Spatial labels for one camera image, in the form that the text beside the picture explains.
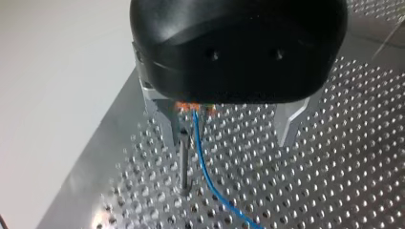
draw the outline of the mounting hole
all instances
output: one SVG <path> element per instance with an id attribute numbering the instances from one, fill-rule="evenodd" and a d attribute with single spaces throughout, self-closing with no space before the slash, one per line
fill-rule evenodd
<path id="1" fill-rule="evenodd" d="M 214 48 L 208 48 L 205 51 L 205 56 L 210 59 L 211 61 L 217 61 L 220 58 L 220 52 L 215 50 Z"/>
<path id="2" fill-rule="evenodd" d="M 232 217 L 231 216 L 226 217 L 224 221 L 225 221 L 226 224 L 231 224 L 232 223 Z"/>
<path id="3" fill-rule="evenodd" d="M 285 54 L 284 51 L 280 49 L 271 49 L 268 52 L 270 58 L 274 60 L 282 60 L 284 58 L 284 54 Z"/>
<path id="4" fill-rule="evenodd" d="M 207 214 L 208 214 L 208 217 L 209 217 L 209 218 L 214 218 L 214 216 L 215 216 L 215 211 L 214 211 L 213 209 L 211 209 L 211 210 L 209 210 L 209 211 L 207 212 Z"/>
<path id="5" fill-rule="evenodd" d="M 193 228 L 193 223 L 191 221 L 185 223 L 185 229 Z"/>

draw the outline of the screw hole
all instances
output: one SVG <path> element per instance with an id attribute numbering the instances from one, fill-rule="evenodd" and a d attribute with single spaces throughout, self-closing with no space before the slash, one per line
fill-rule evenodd
<path id="1" fill-rule="evenodd" d="M 284 51 L 279 49 L 272 49 L 268 52 L 271 59 L 282 60 L 284 58 Z"/>
<path id="2" fill-rule="evenodd" d="M 207 49 L 205 51 L 205 55 L 211 61 L 217 61 L 220 58 L 220 53 L 217 50 L 213 49 L 213 48 Z"/>

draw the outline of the table surface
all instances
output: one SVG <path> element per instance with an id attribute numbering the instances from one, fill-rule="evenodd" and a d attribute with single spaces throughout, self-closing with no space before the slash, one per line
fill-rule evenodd
<path id="1" fill-rule="evenodd" d="M 129 0 L 0 1 L 0 214 L 43 218 L 135 67 Z"/>

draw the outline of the blue cable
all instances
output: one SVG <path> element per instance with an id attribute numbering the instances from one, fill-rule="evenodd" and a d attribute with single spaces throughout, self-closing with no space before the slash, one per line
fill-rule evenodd
<path id="1" fill-rule="evenodd" d="M 199 154 L 199 162 L 200 162 L 200 165 L 202 167 L 202 173 L 205 176 L 206 183 L 208 184 L 208 188 L 223 203 L 223 205 L 225 205 L 225 207 L 227 209 L 229 209 L 233 213 L 235 213 L 236 216 L 243 219 L 245 222 L 247 222 L 254 229 L 263 229 L 262 226 L 256 224 L 252 219 L 245 216 L 244 213 L 241 210 L 239 210 L 238 208 L 230 205 L 229 201 L 226 198 L 224 198 L 223 196 L 221 196 L 221 194 L 218 192 L 218 190 L 212 184 L 211 178 L 209 177 L 209 174 L 206 171 L 205 162 L 203 160 L 203 150 L 202 150 L 202 143 L 201 143 L 201 140 L 200 140 L 200 130 L 199 130 L 199 118 L 197 116 L 196 111 L 193 111 L 193 120 L 194 120 L 194 130 L 195 130 L 195 136 L 196 136 L 196 142 L 197 142 L 197 152 Z"/>

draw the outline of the perforated metal plate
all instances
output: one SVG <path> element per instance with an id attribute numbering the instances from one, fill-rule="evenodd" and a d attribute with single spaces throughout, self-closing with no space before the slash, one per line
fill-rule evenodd
<path id="1" fill-rule="evenodd" d="M 405 13 L 404 0 L 348 0 L 347 2 L 351 13 L 385 20 L 389 23 L 396 23 Z"/>
<path id="2" fill-rule="evenodd" d="M 207 168 L 266 228 L 405 228 L 404 107 L 404 73 L 341 57 L 293 147 L 277 147 L 273 106 L 218 105 L 202 140 Z M 97 228 L 248 228 L 209 192 L 194 149 L 192 191 L 176 193 L 178 155 L 163 148 L 155 120 L 144 123 Z"/>

